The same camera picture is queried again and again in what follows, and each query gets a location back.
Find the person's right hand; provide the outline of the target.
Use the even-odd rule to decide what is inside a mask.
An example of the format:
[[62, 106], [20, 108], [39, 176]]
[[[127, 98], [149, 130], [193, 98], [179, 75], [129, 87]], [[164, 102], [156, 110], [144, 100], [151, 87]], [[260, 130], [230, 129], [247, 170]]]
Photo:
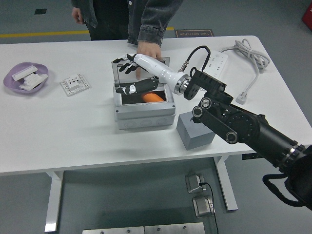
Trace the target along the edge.
[[72, 17], [75, 23], [81, 24], [81, 25], [85, 24], [84, 18], [79, 8], [76, 8], [76, 7], [72, 8]]

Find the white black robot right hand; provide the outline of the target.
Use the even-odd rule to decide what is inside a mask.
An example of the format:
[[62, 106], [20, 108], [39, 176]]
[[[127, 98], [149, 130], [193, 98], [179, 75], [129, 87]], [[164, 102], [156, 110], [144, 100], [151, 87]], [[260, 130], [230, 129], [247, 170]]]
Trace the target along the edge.
[[184, 94], [186, 87], [190, 81], [189, 76], [184, 72], [175, 72], [159, 60], [143, 55], [143, 54], [126, 54], [121, 58], [113, 61], [114, 64], [122, 63], [120, 71], [130, 73], [135, 71], [138, 67], [147, 71], [158, 78], [161, 83], [168, 84], [170, 90], [177, 95]]

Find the person's left hand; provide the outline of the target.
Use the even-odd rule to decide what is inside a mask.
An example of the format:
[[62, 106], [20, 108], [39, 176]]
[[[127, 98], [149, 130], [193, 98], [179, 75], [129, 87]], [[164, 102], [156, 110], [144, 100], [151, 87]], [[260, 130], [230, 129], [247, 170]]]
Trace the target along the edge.
[[155, 59], [162, 57], [160, 46], [148, 41], [139, 41], [136, 53], [147, 55]]

